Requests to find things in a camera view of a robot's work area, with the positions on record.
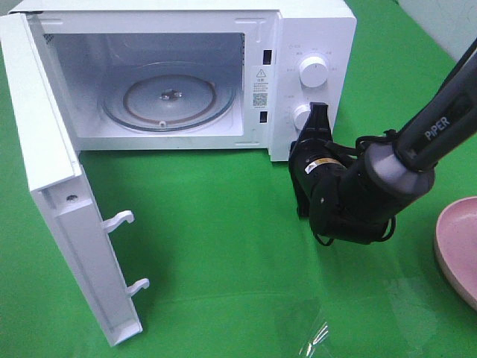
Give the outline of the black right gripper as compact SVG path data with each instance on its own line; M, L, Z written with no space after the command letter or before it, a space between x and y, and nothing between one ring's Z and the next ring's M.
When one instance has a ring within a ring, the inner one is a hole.
M394 217L377 224L359 220L346 211L339 198L339 183L358 152L332 141L328 107L311 102L309 117L298 140L291 144L288 170L297 214L309 220L318 242L384 242L394 234Z

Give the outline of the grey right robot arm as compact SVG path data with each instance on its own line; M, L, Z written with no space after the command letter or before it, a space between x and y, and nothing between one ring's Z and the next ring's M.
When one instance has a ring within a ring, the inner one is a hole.
M346 147L332 138L327 105L310 109L288 159L298 216L324 246L384 242L397 214L431 190L438 161L476 132L476 46L398 131L360 136Z

